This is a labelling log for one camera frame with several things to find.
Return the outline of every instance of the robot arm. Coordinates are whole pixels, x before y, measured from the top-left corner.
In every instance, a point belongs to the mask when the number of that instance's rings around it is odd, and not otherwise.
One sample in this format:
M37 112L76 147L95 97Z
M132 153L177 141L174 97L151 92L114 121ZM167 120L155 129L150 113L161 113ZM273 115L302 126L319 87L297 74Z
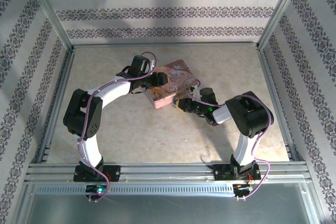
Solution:
M149 59L144 56L135 56L131 66L124 68L112 79L112 81L116 81L116 83L98 91L91 100L88 124L85 137L83 139L84 142L80 145L80 148L85 160L100 171L103 169L103 158L98 150L96 133L100 127L102 109L118 97L126 95L139 87L150 89L168 83L167 75L162 72L152 73L150 76L138 80L126 80L145 75L147 68L152 68ZM125 79L125 81L117 82L117 80L121 79ZM99 88L95 88L88 91L77 89L72 94L67 111L63 118L63 124L77 140L80 139L83 131L86 116L85 108L87 107L88 100L98 89ZM93 171L85 160L81 158L80 166L85 171L91 173L95 177L98 177L99 174Z
M274 123L271 111L268 111L257 101L258 97L251 91L238 95L218 107L215 93L211 88L197 90L194 87L194 94L199 94L201 101L213 104L214 106L204 105L193 101L191 98L180 99L176 105L184 112L195 113L206 118L208 124L217 126L228 120L233 119L240 131L239 141L236 150L231 156L230 171L236 178L247 175L255 164L255 150L258 147L258 135L265 131L268 124Z

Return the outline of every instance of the beige floor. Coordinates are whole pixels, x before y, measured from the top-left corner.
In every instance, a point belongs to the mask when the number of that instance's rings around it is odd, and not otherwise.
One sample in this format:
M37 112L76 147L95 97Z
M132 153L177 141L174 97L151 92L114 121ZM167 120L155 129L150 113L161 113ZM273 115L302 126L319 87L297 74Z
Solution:
M154 52L159 66L183 59L202 82L201 87L214 89L219 103L251 90L274 114L253 45L77 49L48 163L79 161L76 141L62 123L72 92L77 88L95 88L111 80L131 63L134 55L143 51ZM105 162L229 161L239 137L233 120L212 127L204 119L171 105L155 110L143 94L118 98L105 107L101 121L97 139ZM257 157L288 160L276 120L261 141Z

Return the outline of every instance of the white wall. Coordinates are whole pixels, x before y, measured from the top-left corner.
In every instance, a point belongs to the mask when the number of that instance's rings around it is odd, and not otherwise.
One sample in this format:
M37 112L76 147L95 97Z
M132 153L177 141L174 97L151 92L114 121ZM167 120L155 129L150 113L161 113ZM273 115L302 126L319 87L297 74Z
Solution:
M0 31L0 223L8 223L66 50L37 0L0 0Z
M264 53L297 152L336 222L336 0L291 0Z
M257 42L278 0L50 0L73 44Z

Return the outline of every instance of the cardboard box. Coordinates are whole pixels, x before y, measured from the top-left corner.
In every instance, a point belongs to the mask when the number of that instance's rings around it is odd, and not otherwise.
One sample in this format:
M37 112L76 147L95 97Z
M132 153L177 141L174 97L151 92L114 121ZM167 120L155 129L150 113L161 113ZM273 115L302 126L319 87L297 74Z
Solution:
M177 60L159 67L155 72L166 73L169 81L166 85L152 88L145 92L156 109L172 103L176 96L178 98L186 97L183 90L183 82L186 79L194 78L194 76L183 60ZM186 86L188 87L192 82L193 80L186 81Z

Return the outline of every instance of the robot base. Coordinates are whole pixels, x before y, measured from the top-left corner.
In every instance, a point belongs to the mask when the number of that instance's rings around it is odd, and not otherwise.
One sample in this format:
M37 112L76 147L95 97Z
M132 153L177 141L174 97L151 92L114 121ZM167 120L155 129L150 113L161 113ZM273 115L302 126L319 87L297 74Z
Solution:
M214 171L215 181L249 180L250 176L254 180L261 179L260 169L255 161L245 166L239 166L235 163L235 159L233 158L233 156L231 156L230 164L214 164L211 165L210 168Z
M103 161L99 163L96 168L102 170L107 176L110 182L118 182L120 178L120 166L119 165L103 165ZM74 182L106 182L106 180L86 166L82 162L76 166L74 174Z

